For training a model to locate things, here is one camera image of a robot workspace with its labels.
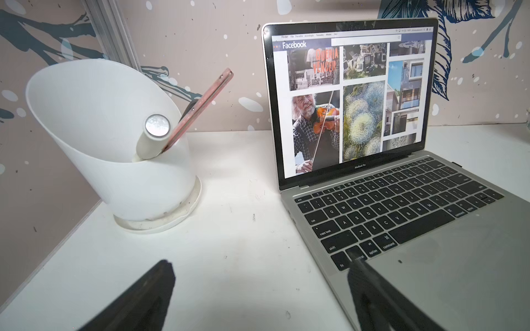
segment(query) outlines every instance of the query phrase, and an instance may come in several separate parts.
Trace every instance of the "white desk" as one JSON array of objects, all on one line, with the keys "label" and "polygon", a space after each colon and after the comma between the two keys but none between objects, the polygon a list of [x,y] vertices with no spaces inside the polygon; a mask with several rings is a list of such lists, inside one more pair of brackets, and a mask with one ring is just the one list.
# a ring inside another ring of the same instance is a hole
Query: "white desk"
[{"label": "white desk", "polygon": [[[188,137],[204,184],[193,214],[142,236],[101,204],[2,312],[1,330],[78,329],[161,259],[176,276],[164,330],[352,330],[280,202],[271,132]],[[522,124],[431,127],[427,149],[530,201]]]}]

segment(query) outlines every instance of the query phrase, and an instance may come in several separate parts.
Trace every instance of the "laptop keyboard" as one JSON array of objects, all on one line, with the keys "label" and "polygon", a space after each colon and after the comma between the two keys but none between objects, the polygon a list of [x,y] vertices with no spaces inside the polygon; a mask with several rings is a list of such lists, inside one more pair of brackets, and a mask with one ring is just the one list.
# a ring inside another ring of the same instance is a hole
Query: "laptop keyboard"
[{"label": "laptop keyboard", "polygon": [[342,271],[502,198],[427,157],[295,202]]}]

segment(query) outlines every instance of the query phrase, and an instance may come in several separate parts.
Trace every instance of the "violin bow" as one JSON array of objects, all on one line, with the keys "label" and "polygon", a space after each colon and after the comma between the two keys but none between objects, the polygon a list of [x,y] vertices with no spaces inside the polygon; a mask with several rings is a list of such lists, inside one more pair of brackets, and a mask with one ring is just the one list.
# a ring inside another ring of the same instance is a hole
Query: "violin bow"
[{"label": "violin bow", "polygon": [[[333,98],[333,92],[335,92],[335,91],[331,91],[330,100],[328,102],[328,108],[326,109],[326,112],[324,113],[324,123],[326,122],[326,116],[328,115],[328,111],[329,111],[330,106],[331,106],[331,98]],[[320,137],[322,136],[322,132],[324,132],[324,128],[323,127],[322,127],[322,129],[320,129],[319,139],[316,141],[315,153],[313,153],[313,158],[311,159],[311,163],[313,163],[315,161],[316,150],[319,148],[319,142],[320,142]]]}]

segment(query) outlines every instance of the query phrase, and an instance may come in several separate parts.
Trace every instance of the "pink phone case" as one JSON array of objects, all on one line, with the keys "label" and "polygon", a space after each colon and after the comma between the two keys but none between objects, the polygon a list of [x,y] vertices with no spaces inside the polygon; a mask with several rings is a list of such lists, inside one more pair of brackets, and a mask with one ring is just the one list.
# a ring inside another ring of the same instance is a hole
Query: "pink phone case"
[{"label": "pink phone case", "polygon": [[166,146],[162,149],[162,153],[170,149],[173,144],[179,140],[180,137],[186,131],[188,131],[190,125],[197,119],[197,117],[206,109],[206,107],[215,99],[215,97],[223,90],[226,84],[234,77],[234,73],[226,68],[225,71],[215,80],[210,88],[202,95],[197,101],[195,106],[180,120],[179,124],[175,127],[171,133],[171,137],[167,141]]}]

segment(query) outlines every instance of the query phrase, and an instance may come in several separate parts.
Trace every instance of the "violin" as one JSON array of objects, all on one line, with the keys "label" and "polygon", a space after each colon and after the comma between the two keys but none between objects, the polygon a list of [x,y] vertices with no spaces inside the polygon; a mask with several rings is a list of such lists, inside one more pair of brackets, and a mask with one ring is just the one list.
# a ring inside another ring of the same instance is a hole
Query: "violin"
[{"label": "violin", "polygon": [[335,130],[335,119],[339,117],[337,108],[320,107],[316,110],[317,120],[313,124],[313,132],[319,134],[322,130]]}]

